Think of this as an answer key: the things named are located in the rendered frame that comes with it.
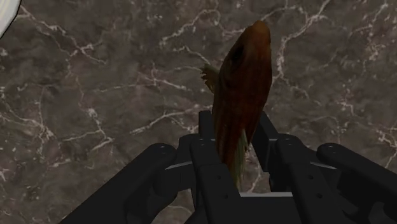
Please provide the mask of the orange brown toy fish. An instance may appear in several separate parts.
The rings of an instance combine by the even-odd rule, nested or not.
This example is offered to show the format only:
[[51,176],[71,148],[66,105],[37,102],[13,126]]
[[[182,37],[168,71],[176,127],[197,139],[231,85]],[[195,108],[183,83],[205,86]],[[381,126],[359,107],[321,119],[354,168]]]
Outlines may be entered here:
[[216,149],[235,186],[272,86],[272,49],[266,22],[246,27],[216,69],[205,63],[201,78],[213,94]]

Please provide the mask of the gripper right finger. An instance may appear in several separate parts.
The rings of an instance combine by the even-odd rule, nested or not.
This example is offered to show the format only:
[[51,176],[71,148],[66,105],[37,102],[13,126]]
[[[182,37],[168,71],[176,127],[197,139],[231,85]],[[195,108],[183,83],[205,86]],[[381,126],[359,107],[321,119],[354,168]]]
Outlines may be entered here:
[[253,146],[273,192],[290,193],[301,224],[397,224],[397,174],[337,143],[307,147],[262,113]]

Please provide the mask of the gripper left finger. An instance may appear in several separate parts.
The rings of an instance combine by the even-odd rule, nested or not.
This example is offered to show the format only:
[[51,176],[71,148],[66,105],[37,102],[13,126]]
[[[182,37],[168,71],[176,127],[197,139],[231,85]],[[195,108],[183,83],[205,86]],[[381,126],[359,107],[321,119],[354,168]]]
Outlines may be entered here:
[[153,224],[187,189],[195,210],[185,224],[232,221],[240,194],[214,148],[211,112],[198,117],[198,133],[181,137],[177,148],[150,145],[59,224]]

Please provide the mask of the white plate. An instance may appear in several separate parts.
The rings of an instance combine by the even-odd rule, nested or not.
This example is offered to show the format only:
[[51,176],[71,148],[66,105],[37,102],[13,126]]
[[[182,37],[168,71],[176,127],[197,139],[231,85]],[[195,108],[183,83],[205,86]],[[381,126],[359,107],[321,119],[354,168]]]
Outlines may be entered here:
[[0,39],[17,16],[21,0],[0,0]]

